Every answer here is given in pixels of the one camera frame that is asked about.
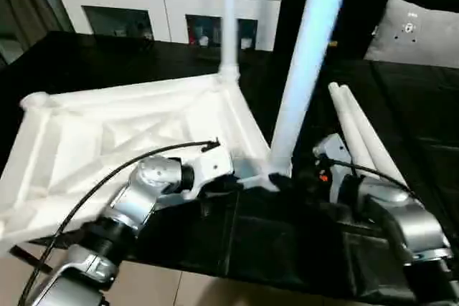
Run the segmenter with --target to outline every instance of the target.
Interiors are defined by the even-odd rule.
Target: white cylinder
[[[237,80],[239,79],[239,66],[237,64],[236,0],[223,0],[223,2],[222,62],[219,73],[226,80]]]
[[[347,148],[352,157],[354,164],[364,166],[366,168],[375,169],[372,157],[365,146],[364,139],[360,135],[357,124],[354,122],[352,112],[344,98],[344,94],[338,84],[331,82],[328,85],[328,91],[330,91],[333,105],[335,106],[336,114],[338,115],[339,124],[344,134]],[[372,173],[366,171],[358,171],[359,175],[375,177]]]
[[[340,86],[340,90],[376,169],[406,184],[402,174],[392,160],[389,152],[387,152],[378,134],[373,129],[372,124],[368,121],[368,118],[352,94],[352,91],[347,85]]]
[[[270,170],[290,175],[291,157],[342,0],[306,0],[271,143]]]

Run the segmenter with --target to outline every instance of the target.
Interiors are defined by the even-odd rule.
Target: white rod
[[[331,82],[328,85],[328,91],[330,91],[330,96],[333,100],[336,114],[338,115],[339,124],[343,130],[344,139],[352,157],[352,162],[360,166],[365,166],[366,168],[375,169],[372,157],[370,156],[370,153],[365,146],[364,139],[357,128],[357,124],[354,121],[346,98],[344,98],[342,89],[335,82]],[[357,171],[357,173],[359,175],[376,177],[372,173],[368,173],[366,171]]]
[[[239,66],[237,64],[236,0],[223,0],[223,2],[222,62],[219,73],[226,80],[237,80],[239,79]]]
[[[342,0],[306,0],[271,143],[270,170],[290,175],[291,157]]]
[[[389,152],[387,152],[387,149],[366,117],[364,111],[361,109],[359,103],[352,94],[352,91],[347,85],[340,86],[340,90],[344,95],[347,105],[352,113],[354,122],[359,129],[360,135],[365,142],[365,146],[368,149],[377,170],[406,185],[407,182],[395,165],[395,162],[392,160]]]

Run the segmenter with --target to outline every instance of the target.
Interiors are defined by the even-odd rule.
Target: curtain
[[[1,55],[0,52],[0,71],[7,65],[6,60],[3,58],[3,55]]]
[[[24,50],[47,32],[61,29],[47,0],[0,0],[0,11],[5,10]]]

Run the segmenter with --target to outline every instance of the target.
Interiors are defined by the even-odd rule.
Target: black cable
[[[10,250],[9,253],[19,259],[20,261],[23,261],[24,263],[27,263],[28,265],[31,265],[33,267],[39,266],[39,259],[36,258],[33,254],[28,252],[27,250],[22,249],[21,247],[18,247],[17,245],[14,245]],[[43,264],[40,266],[40,271],[44,272],[45,274],[49,274],[52,271],[52,268],[48,264]]]
[[[361,165],[357,165],[357,164],[354,164],[354,163],[347,163],[346,161],[337,161],[335,159],[330,159],[330,158],[324,158],[324,160],[325,160],[325,162],[330,163],[331,165],[333,165],[333,164],[334,165],[341,165],[341,166],[346,166],[347,168],[355,168],[356,170],[361,170],[361,171],[366,171],[366,172],[373,173],[374,175],[377,175],[379,177],[387,179],[389,182],[392,182],[393,184],[395,184],[396,186],[398,186],[402,190],[404,190],[407,193],[409,193],[415,199],[417,199],[416,195],[410,190],[410,188],[408,188],[408,186],[406,186],[404,183],[398,181],[397,179],[387,175],[384,172],[380,172],[378,170],[374,170],[373,168],[367,168],[366,166],[361,166]]]
[[[167,147],[163,148],[158,148],[156,150],[151,150],[147,153],[141,154],[140,156],[137,156],[135,158],[130,159],[129,161],[126,161],[123,165],[118,166],[115,170],[110,172],[108,175],[106,175],[102,180],[97,183],[91,190],[88,191],[86,195],[84,195],[81,200],[78,201],[75,207],[70,211],[70,213],[65,217],[64,221],[60,224],[59,228],[55,232],[54,236],[52,237],[51,241],[47,245],[45,251],[43,252],[42,256],[40,257],[40,260],[38,262],[38,265],[35,267],[34,271],[30,274],[29,280],[27,281],[21,297],[18,302],[18,306],[25,306],[25,302],[27,301],[27,298],[29,296],[30,290],[32,289],[35,279],[37,278],[40,269],[42,268],[43,264],[48,259],[49,254],[51,253],[52,249],[54,248],[56,241],[58,237],[63,233],[65,227],[70,223],[72,220],[73,216],[77,213],[77,211],[81,208],[83,204],[92,196],[94,193],[99,190],[105,183],[107,183],[112,177],[114,177],[117,173],[119,173],[121,170],[124,168],[127,168],[129,165],[132,165],[136,162],[138,162],[141,159],[144,159],[149,156],[154,156],[155,154],[163,153],[168,150],[176,150],[177,148],[185,148],[185,147],[192,147],[192,146],[204,146],[204,145],[215,145],[216,143],[214,141],[197,141],[193,143],[180,143],[178,145],[170,145]]]

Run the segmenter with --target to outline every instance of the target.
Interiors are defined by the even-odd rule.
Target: gray pillow
[[[389,0],[365,59],[459,67],[459,14]]]

